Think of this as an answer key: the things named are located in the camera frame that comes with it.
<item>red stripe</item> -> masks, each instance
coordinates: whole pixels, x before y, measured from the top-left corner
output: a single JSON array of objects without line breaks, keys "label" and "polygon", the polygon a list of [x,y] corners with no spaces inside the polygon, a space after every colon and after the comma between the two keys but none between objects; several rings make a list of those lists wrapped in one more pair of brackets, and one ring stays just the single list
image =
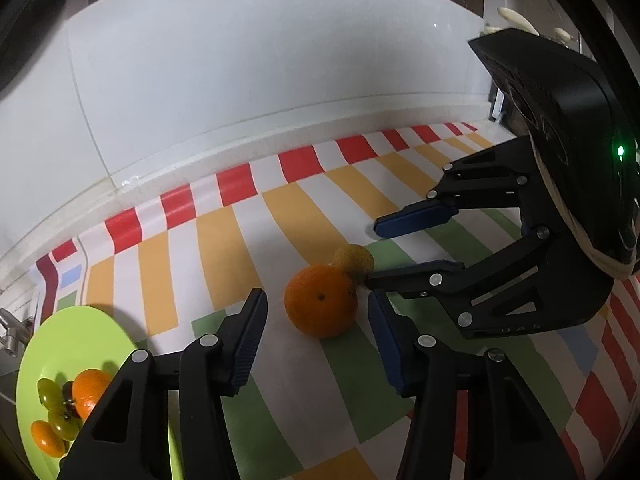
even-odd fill
[{"label": "red stripe", "polygon": [[471,125],[471,124],[469,124],[469,123],[462,123],[462,124],[464,124],[464,125],[465,125],[467,128],[469,128],[472,132],[476,132],[476,131],[478,131],[478,129],[477,129],[475,126],[472,126],[472,125]]},{"label": "red stripe", "polygon": [[76,249],[76,245],[72,240],[67,240],[65,243],[60,244],[58,247],[51,251],[53,258],[57,262],[61,262],[66,257],[71,256],[72,254],[78,252]]},{"label": "red stripe", "polygon": [[437,136],[436,132],[434,132],[430,126],[423,124],[422,126],[412,126],[411,129],[418,134],[424,142],[434,142],[435,140],[440,140],[440,137]]},{"label": "red stripe", "polygon": [[104,223],[113,239],[116,254],[142,241],[142,227],[134,208],[112,216]]},{"label": "red stripe", "polygon": [[58,291],[58,270],[48,254],[45,254],[36,262],[36,267],[44,278],[44,301],[42,301],[42,314],[40,316],[40,324],[42,324],[53,314],[56,292]]},{"label": "red stripe", "polygon": [[566,448],[566,452],[569,454],[571,462],[574,463],[575,471],[578,473],[578,478],[580,480],[584,480],[584,468],[582,467],[580,453],[578,453],[578,448],[575,447],[574,441],[571,440],[571,437],[566,430],[560,434],[560,439]]},{"label": "red stripe", "polygon": [[593,372],[589,373],[584,383],[575,411],[597,439],[606,462],[620,433],[620,421],[611,400]]},{"label": "red stripe", "polygon": [[171,229],[196,218],[191,186],[184,184],[160,195],[160,202],[166,216],[166,228]]},{"label": "red stripe", "polygon": [[640,299],[638,299],[638,293],[636,292],[636,290],[634,289],[633,284],[631,283],[630,280],[625,280],[622,282],[622,284],[625,286],[626,291],[629,293],[629,295],[631,296],[631,299],[633,300],[636,308],[638,310],[640,310]]},{"label": "red stripe", "polygon": [[367,139],[361,135],[345,137],[344,139],[338,139],[335,142],[338,143],[338,147],[340,147],[344,160],[349,164],[354,164],[355,162],[360,162],[361,160],[367,160],[368,158],[378,156],[367,142]]},{"label": "red stripe", "polygon": [[609,296],[609,306],[626,339],[636,351],[636,357],[640,359],[640,333],[638,333],[638,327],[615,294]]},{"label": "red stripe", "polygon": [[454,135],[464,135],[454,123],[444,123],[444,125],[453,132]]},{"label": "red stripe", "polygon": [[278,158],[287,182],[295,182],[324,171],[313,146],[304,146],[280,153]]},{"label": "red stripe", "polygon": [[402,138],[398,130],[382,130],[382,134],[386,137],[386,140],[391,143],[396,152],[400,152],[409,148],[409,145],[404,142],[404,139]]},{"label": "red stripe", "polygon": [[257,195],[254,178],[249,163],[236,166],[230,170],[220,171],[216,175],[222,205],[240,202],[245,198]]},{"label": "red stripe", "polygon": [[469,425],[469,392],[459,390],[456,397],[456,439],[453,444],[453,453],[466,462],[466,443]]},{"label": "red stripe", "polygon": [[622,351],[620,344],[617,342],[616,337],[613,335],[611,331],[611,326],[607,321],[604,325],[604,332],[602,333],[602,344],[611,357],[613,361],[613,365],[616,367],[618,371],[618,375],[620,376],[620,381],[622,382],[622,386],[625,389],[626,398],[631,400],[634,393],[636,392],[636,381],[634,380],[633,372],[629,367],[629,363],[626,362],[625,353]]}]

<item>yellow stripe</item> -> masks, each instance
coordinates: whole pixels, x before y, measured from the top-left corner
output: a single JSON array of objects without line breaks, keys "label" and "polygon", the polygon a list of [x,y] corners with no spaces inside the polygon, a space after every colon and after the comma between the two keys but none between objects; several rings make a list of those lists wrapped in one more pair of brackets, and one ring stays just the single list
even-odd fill
[{"label": "yellow stripe", "polygon": [[281,231],[309,265],[329,263],[335,251],[347,244],[298,184],[277,187],[262,197]]},{"label": "yellow stripe", "polygon": [[436,186],[435,180],[421,172],[402,155],[389,153],[379,156],[376,160],[420,196],[425,196]]},{"label": "yellow stripe", "polygon": [[357,449],[350,449],[311,469],[295,473],[294,480],[376,480],[366,460]]},{"label": "yellow stripe", "polygon": [[492,147],[492,143],[486,140],[482,135],[478,132],[473,132],[471,134],[466,134],[466,136],[475,142],[478,146],[482,146],[484,149]]},{"label": "yellow stripe", "polygon": [[462,142],[457,137],[448,137],[447,139],[442,139],[442,140],[444,140],[447,144],[450,144],[454,148],[459,149],[461,152],[465,152],[467,155],[476,153],[476,150],[474,150],[471,146]]},{"label": "yellow stripe", "polygon": [[161,334],[178,326],[169,261],[169,235],[165,231],[138,244],[140,285],[146,332]]},{"label": "yellow stripe", "polygon": [[600,310],[598,311],[598,314],[600,314],[601,317],[603,317],[604,319],[607,319],[607,316],[609,315],[609,311],[610,311],[610,307],[609,307],[609,303],[605,303]]},{"label": "yellow stripe", "polygon": [[113,317],[113,256],[92,266],[88,280],[84,304]]},{"label": "yellow stripe", "polygon": [[438,168],[443,167],[447,162],[451,162],[451,159],[442,152],[436,150],[430,144],[420,144],[415,146],[414,150],[420,153],[424,158],[430,160]]},{"label": "yellow stripe", "polygon": [[215,310],[245,300],[261,287],[233,209],[223,207],[196,218],[204,279]]},{"label": "yellow stripe", "polygon": [[398,210],[391,200],[353,166],[343,166],[327,171],[325,175],[371,218],[375,219]]}]

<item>metal faucet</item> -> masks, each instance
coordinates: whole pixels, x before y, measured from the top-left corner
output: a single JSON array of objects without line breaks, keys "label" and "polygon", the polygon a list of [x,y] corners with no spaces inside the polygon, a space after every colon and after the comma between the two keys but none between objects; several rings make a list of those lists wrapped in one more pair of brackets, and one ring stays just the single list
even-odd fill
[{"label": "metal faucet", "polygon": [[6,329],[6,334],[0,336],[0,349],[4,349],[11,357],[18,353],[18,343],[27,346],[33,333],[33,319],[28,318],[24,322],[18,319],[7,309],[0,308],[0,324]]}]

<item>grape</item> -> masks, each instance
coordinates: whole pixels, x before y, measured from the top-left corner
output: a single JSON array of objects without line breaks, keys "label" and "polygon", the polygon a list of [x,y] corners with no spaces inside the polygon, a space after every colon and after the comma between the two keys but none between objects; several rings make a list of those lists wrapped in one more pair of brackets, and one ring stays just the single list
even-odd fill
[{"label": "grape", "polygon": [[62,391],[51,379],[42,378],[38,381],[38,396],[40,403],[48,410],[62,406]]},{"label": "grape", "polygon": [[75,440],[80,432],[80,425],[69,415],[64,406],[56,406],[49,410],[49,424],[53,432],[63,440]]},{"label": "grape", "polygon": [[62,398],[65,402],[66,410],[71,414],[71,416],[80,418],[80,415],[78,415],[78,412],[76,412],[76,402],[71,393],[71,387],[73,386],[73,384],[73,381],[67,381],[62,385]]}]

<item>green stripe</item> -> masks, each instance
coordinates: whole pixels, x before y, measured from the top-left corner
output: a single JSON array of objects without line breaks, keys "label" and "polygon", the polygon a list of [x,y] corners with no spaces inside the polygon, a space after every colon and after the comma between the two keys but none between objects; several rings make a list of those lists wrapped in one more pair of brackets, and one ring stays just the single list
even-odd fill
[{"label": "green stripe", "polygon": [[413,407],[388,384],[376,348],[357,324],[321,341],[358,440],[365,442],[404,417]]},{"label": "green stripe", "polygon": [[278,480],[302,469],[280,433],[254,378],[223,397],[226,428],[242,480]]},{"label": "green stripe", "polygon": [[191,329],[193,330],[194,338],[199,338],[205,334],[215,334],[223,320],[226,317],[224,310],[219,310],[213,314],[207,314],[199,319],[191,321]]},{"label": "green stripe", "polygon": [[507,234],[514,240],[519,240],[520,238],[522,238],[520,227],[514,224],[514,222],[511,221],[511,219],[502,211],[498,211],[497,209],[481,209],[480,211],[482,211],[491,220],[493,220],[501,228],[507,231]]},{"label": "green stripe", "polygon": [[63,308],[67,308],[68,306],[73,306],[76,304],[76,294],[77,290],[73,291],[71,294],[67,294],[64,298],[60,298],[58,300],[58,307],[56,312],[62,310]]},{"label": "green stripe", "polygon": [[[431,228],[428,232],[447,253],[459,261],[476,262],[491,254],[459,224],[448,222],[443,226]],[[392,248],[388,244],[389,241],[391,240],[382,240],[367,247],[375,259],[377,269],[414,263],[397,245]],[[390,294],[389,299],[398,312],[414,320],[421,333],[433,335],[454,350],[475,354],[485,346],[503,349],[535,394],[556,430],[564,429],[573,409],[558,378],[536,351],[528,336],[466,340],[434,298],[404,300],[399,294]]]},{"label": "green stripe", "polygon": [[467,267],[491,255],[489,249],[453,219],[426,232],[454,260],[463,262]]}]

